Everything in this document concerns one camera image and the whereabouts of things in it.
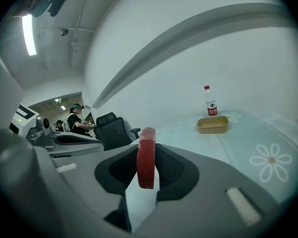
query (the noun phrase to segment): ceiling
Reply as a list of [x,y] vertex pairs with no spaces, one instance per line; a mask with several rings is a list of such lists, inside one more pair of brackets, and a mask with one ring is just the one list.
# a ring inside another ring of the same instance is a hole
[[81,94],[78,95],[70,95],[70,96],[63,96],[59,97],[62,101],[56,102],[55,99],[47,100],[42,103],[36,104],[31,106],[30,108],[33,109],[35,112],[43,115],[52,111],[60,111],[61,106],[64,106],[66,110],[70,110],[70,108],[75,104],[82,104]]
[[[58,70],[60,77],[83,74],[89,43],[102,15],[113,0],[66,0],[58,15],[44,12],[33,18],[37,55],[29,56],[21,17],[7,17],[0,27],[0,56],[11,75],[23,88],[42,83],[48,74]],[[75,28],[81,14],[80,24]],[[66,36],[60,31],[69,30]]]

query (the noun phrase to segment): bottle label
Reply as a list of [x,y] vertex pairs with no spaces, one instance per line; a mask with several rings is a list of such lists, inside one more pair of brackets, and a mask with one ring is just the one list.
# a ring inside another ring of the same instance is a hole
[[218,108],[215,101],[207,103],[208,114],[209,116],[216,116],[218,114]]

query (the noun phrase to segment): man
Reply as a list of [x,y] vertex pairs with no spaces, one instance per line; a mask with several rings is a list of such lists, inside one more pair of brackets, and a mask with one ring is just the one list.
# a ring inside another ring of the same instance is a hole
[[56,129],[55,129],[55,131],[59,131],[59,132],[64,132],[64,129],[63,129],[63,127],[62,127],[62,121],[61,120],[58,120],[57,122],[56,122]]

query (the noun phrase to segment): chair armrest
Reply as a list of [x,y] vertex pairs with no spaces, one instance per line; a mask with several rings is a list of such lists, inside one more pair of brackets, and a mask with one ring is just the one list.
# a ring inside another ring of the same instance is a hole
[[139,131],[141,131],[141,129],[139,129],[139,128],[134,128],[134,129],[130,130],[131,133],[135,134],[136,138],[139,138],[139,135],[138,135]]

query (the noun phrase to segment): flower pattern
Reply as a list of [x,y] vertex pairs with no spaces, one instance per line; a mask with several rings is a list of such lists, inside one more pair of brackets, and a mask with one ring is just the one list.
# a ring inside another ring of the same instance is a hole
[[273,143],[268,150],[264,145],[258,144],[256,146],[257,151],[262,156],[252,156],[249,162],[254,166],[263,166],[259,172],[259,179],[261,182],[269,182],[273,176],[273,170],[277,178],[282,182],[288,181],[288,172],[282,165],[290,164],[293,159],[288,154],[279,155],[280,146]]
[[233,123],[237,122],[237,118],[240,118],[240,115],[236,115],[235,112],[232,112],[232,113],[229,113],[229,114],[223,113],[222,116],[227,117],[228,120],[230,122],[233,122]]

